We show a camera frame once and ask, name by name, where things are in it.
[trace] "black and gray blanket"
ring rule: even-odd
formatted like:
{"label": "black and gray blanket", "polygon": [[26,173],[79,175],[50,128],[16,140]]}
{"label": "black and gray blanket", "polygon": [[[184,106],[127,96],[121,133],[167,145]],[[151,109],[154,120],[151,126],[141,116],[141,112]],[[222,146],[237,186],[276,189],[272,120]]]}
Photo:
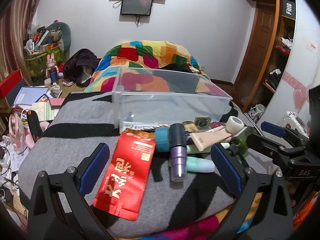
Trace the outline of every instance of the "black and gray blanket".
{"label": "black and gray blanket", "polygon": [[[221,122],[238,116],[250,125],[240,109],[232,102]],[[114,129],[110,92],[72,93],[67,96],[50,127],[37,141],[19,169],[20,190],[30,199],[39,171],[62,173],[69,166],[78,166],[100,142],[110,147],[111,155],[118,140]],[[210,159],[209,154],[197,157]],[[85,196],[93,212],[113,236],[130,237],[173,229],[204,219],[233,203],[218,171],[214,173],[188,173],[183,182],[172,182],[168,168],[168,153],[155,153],[147,187],[136,221],[129,221],[100,211],[92,206],[111,157],[101,173],[93,191]],[[271,159],[249,150],[242,160],[259,173],[272,173],[276,166]],[[66,212],[70,207],[60,195]]]}

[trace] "clear plastic box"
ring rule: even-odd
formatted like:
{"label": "clear plastic box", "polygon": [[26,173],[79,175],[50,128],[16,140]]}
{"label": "clear plastic box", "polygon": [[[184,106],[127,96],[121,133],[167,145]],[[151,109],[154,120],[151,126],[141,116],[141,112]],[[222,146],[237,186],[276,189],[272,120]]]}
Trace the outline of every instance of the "clear plastic box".
{"label": "clear plastic box", "polygon": [[122,121],[173,124],[208,115],[219,121],[230,95],[204,76],[120,67],[112,89],[114,125]]}

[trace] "curtain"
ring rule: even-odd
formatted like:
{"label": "curtain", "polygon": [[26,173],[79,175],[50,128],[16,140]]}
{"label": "curtain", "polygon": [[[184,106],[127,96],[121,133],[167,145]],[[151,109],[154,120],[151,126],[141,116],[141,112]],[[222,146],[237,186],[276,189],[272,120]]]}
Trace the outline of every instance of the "curtain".
{"label": "curtain", "polygon": [[21,69],[27,84],[31,77],[24,61],[23,40],[32,22],[39,0],[14,0],[0,19],[0,80],[14,70]]}

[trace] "baseboard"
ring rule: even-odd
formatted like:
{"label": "baseboard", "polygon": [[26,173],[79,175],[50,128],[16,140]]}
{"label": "baseboard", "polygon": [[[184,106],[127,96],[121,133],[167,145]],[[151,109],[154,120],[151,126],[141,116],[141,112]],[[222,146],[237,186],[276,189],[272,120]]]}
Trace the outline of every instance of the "baseboard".
{"label": "baseboard", "polygon": [[218,79],[210,79],[210,80],[212,83],[215,83],[215,84],[222,84],[222,85],[228,85],[228,86],[233,87],[233,83],[228,82],[228,81],[223,81],[223,80],[218,80]]}

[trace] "pink book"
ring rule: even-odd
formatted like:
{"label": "pink book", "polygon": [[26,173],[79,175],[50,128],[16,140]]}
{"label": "pink book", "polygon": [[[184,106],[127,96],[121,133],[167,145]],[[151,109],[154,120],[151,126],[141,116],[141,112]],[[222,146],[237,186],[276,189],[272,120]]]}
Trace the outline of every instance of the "pink book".
{"label": "pink book", "polygon": [[60,107],[65,98],[49,98],[51,107]]}

